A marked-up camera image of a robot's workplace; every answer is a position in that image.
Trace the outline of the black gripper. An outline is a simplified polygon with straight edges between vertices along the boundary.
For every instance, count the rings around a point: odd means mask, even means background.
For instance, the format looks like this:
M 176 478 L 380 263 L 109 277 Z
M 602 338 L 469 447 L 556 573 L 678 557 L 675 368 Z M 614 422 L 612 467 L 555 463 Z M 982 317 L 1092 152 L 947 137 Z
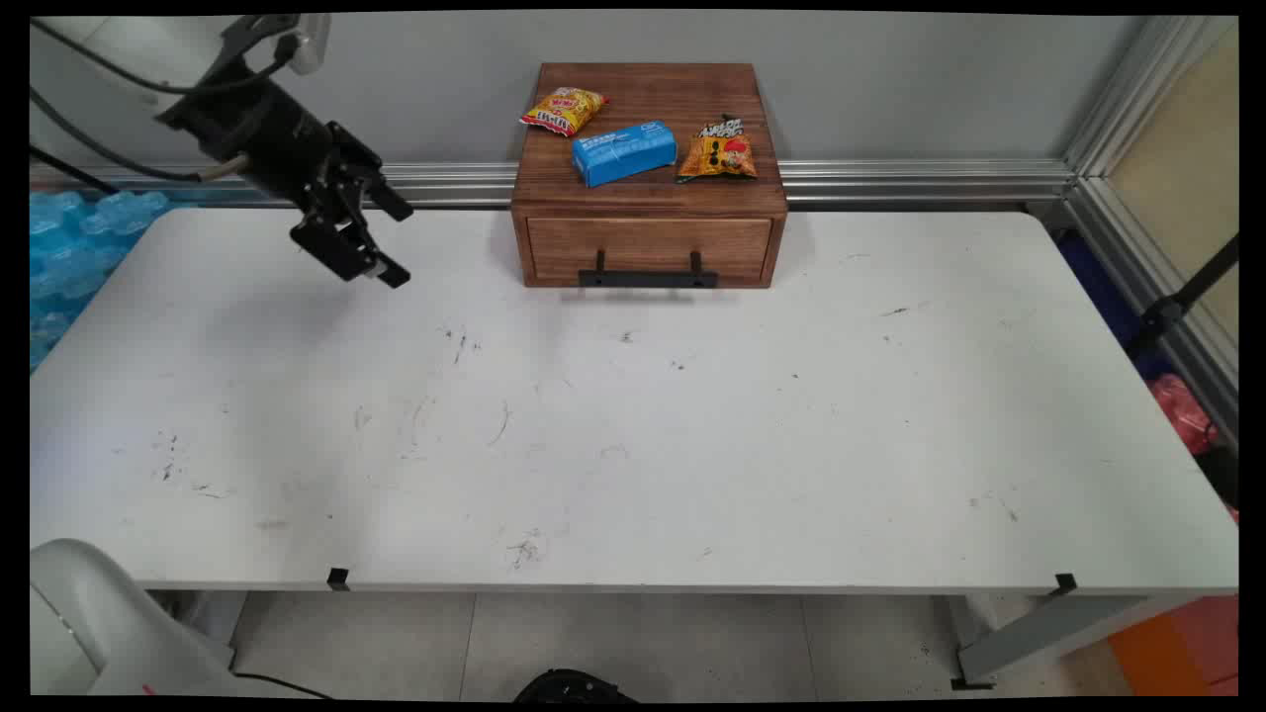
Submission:
M 365 277 L 396 289 L 411 279 L 377 247 L 365 222 L 357 222 L 365 198 L 392 220 L 414 213 L 386 180 L 384 160 L 339 122 L 313 117 L 271 79 L 185 96 L 156 118 L 192 136 L 216 162 L 244 157 L 241 176 L 303 212 L 290 238 L 343 281 Z

